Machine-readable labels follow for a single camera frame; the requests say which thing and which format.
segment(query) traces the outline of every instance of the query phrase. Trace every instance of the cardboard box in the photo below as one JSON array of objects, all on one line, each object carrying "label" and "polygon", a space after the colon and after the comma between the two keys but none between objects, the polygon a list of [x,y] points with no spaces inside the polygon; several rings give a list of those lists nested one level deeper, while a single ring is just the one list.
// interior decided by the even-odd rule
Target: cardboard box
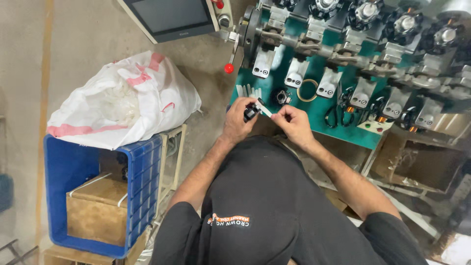
[{"label": "cardboard box", "polygon": [[147,233],[143,233],[126,258],[120,260],[54,245],[44,251],[44,265],[134,265],[142,251],[146,248],[147,239]]},{"label": "cardboard box", "polygon": [[390,132],[371,170],[385,183],[446,193],[465,160],[465,153],[451,146]]},{"label": "cardboard box", "polygon": [[67,234],[123,247],[126,241],[128,184],[105,173],[66,195]]},{"label": "cardboard box", "polygon": [[112,257],[106,257],[72,248],[52,246],[44,251],[45,265],[114,265]]}]

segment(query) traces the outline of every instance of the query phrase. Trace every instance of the metal bracket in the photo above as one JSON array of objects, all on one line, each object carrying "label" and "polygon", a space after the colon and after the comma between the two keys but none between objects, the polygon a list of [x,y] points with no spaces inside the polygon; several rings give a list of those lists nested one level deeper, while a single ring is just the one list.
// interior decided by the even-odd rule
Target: metal bracket
[{"label": "metal bracket", "polygon": [[316,95],[330,99],[339,85],[342,72],[334,71],[328,67],[324,68],[324,75],[316,91]]},{"label": "metal bracket", "polygon": [[353,91],[349,104],[356,108],[366,108],[375,87],[376,82],[359,77],[357,87]]},{"label": "metal bracket", "polygon": [[255,64],[253,65],[252,74],[258,78],[265,79],[270,74],[270,68],[275,58],[274,50],[259,49]]},{"label": "metal bracket", "polygon": [[420,128],[430,129],[435,122],[435,117],[440,114],[442,109],[443,103],[433,99],[424,98],[423,107],[420,110],[419,115],[417,115],[414,124]]},{"label": "metal bracket", "polygon": [[288,69],[288,74],[284,80],[284,84],[292,88],[300,88],[308,66],[308,61],[301,62],[297,58],[293,58],[291,60],[290,68]]},{"label": "metal bracket", "polygon": [[385,117],[390,119],[397,119],[401,115],[402,109],[409,100],[411,95],[410,91],[404,91],[397,87],[391,87],[391,93],[389,96],[384,109],[382,110],[382,114]]}]

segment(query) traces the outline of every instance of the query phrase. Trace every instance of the metal stand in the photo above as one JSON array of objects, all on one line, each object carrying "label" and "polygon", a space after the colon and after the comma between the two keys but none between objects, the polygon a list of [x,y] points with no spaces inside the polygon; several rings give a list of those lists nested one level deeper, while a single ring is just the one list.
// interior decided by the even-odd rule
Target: metal stand
[{"label": "metal stand", "polygon": [[17,242],[18,239],[15,239],[13,241],[11,241],[10,243],[6,244],[5,246],[1,247],[0,248],[0,252],[3,251],[4,249],[9,249],[10,252],[15,256],[15,258],[13,260],[11,260],[10,262],[8,262],[6,265],[14,265],[14,264],[18,264],[21,262],[22,265],[26,265],[24,263],[24,260],[29,257],[35,250],[38,249],[38,246],[32,248],[31,250],[29,250],[28,252],[24,253],[22,256],[20,256],[20,254],[16,251],[16,249],[13,247],[13,243]]},{"label": "metal stand", "polygon": [[[162,136],[162,158],[160,160],[160,179],[159,179],[159,191],[157,195],[157,209],[156,215],[159,212],[160,203],[162,203],[163,199],[171,190],[176,190],[178,186],[178,179],[180,174],[180,167],[181,167],[181,159],[183,155],[183,144],[185,143],[185,134],[187,132],[187,125],[182,124],[182,126],[173,129],[170,132],[161,133]],[[179,133],[181,133],[180,137],[180,145],[178,149],[178,156],[177,156],[177,167],[175,169],[175,175],[173,176],[173,182],[171,184],[163,184],[163,173],[165,170],[165,160],[167,158],[167,143],[170,138],[176,137]]]}]

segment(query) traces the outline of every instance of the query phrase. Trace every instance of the red stripe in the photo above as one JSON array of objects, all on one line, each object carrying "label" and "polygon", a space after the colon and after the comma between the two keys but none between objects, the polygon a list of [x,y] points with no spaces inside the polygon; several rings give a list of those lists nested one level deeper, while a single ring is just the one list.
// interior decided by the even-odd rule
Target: red stripe
[{"label": "red stripe", "polygon": [[50,133],[54,137],[62,137],[62,136],[70,136],[70,135],[101,133],[104,131],[120,130],[120,129],[126,129],[126,128],[128,127],[121,126],[121,125],[109,125],[109,126],[103,126],[97,130],[93,130],[90,126],[72,126],[70,124],[61,124],[59,127],[49,126],[48,133]]},{"label": "red stripe", "polygon": [[160,53],[153,53],[150,57],[150,64],[149,68],[155,70],[156,72],[159,71],[160,63],[165,59],[165,56]]},{"label": "red stripe", "polygon": [[142,84],[145,81],[150,80],[150,79],[152,79],[152,78],[148,74],[146,74],[145,72],[142,72],[139,77],[128,78],[128,79],[126,79],[126,82],[128,82],[128,84],[130,86],[135,86],[135,85],[140,85],[140,84]]},{"label": "red stripe", "polygon": [[170,102],[169,104],[167,104],[167,105],[163,108],[163,110],[162,110],[161,112],[165,112],[164,110],[165,110],[167,107],[170,107],[171,105],[173,105],[173,108],[175,108],[175,103]]}]

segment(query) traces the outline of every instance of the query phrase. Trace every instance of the white strapping band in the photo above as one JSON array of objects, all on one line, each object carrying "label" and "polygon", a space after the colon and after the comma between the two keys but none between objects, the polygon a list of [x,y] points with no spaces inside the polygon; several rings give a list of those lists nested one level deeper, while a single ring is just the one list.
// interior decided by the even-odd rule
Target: white strapping band
[{"label": "white strapping band", "polygon": [[119,200],[118,202],[118,207],[121,205],[122,201],[128,196],[128,194],[126,193],[122,198],[121,200]]},{"label": "white strapping band", "polygon": [[87,183],[87,184],[85,184],[85,185],[83,185],[83,186],[78,187],[77,189],[71,191],[71,192],[69,193],[69,196],[72,197],[72,193],[73,193],[74,191],[76,191],[76,190],[78,190],[78,189],[80,189],[80,188],[83,188],[83,187],[85,187],[85,186],[88,186],[88,185],[92,184],[92,183],[95,182],[95,181],[99,181],[99,180],[101,180],[102,178],[107,177],[107,176],[109,176],[109,175],[111,175],[111,174],[112,174],[112,173],[108,173],[108,174],[104,175],[104,176],[101,177],[101,178],[97,178],[97,179],[95,179],[95,180],[92,181],[92,182],[89,182],[89,183]]}]

